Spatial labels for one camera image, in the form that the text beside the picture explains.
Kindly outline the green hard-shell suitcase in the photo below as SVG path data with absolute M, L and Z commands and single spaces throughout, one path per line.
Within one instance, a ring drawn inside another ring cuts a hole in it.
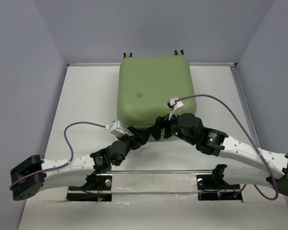
M 136 57 L 123 54 L 119 70 L 117 119 L 147 129 L 171 112 L 170 99 L 194 94 L 192 74 L 184 51 L 170 56 Z

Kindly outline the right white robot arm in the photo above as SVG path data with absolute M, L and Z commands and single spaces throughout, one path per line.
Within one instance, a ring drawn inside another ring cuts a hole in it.
M 176 136 L 203 154 L 244 164 L 240 168 L 218 164 L 202 180 L 201 190 L 251 184 L 277 188 L 280 194 L 288 196 L 288 153 L 255 149 L 225 132 L 204 127 L 202 120 L 191 113 L 158 117 L 148 130 L 155 140 Z

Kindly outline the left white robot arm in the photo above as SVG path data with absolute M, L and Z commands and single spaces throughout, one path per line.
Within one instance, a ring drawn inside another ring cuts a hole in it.
M 11 169 L 12 198 L 22 201 L 38 192 L 59 188 L 79 187 L 92 189 L 97 175 L 108 173 L 113 166 L 120 166 L 128 153 L 145 145 L 149 139 L 147 130 L 130 126 L 127 131 L 115 128 L 117 140 L 111 145 L 88 155 L 76 158 L 71 153 L 66 160 L 47 160 L 32 155 Z

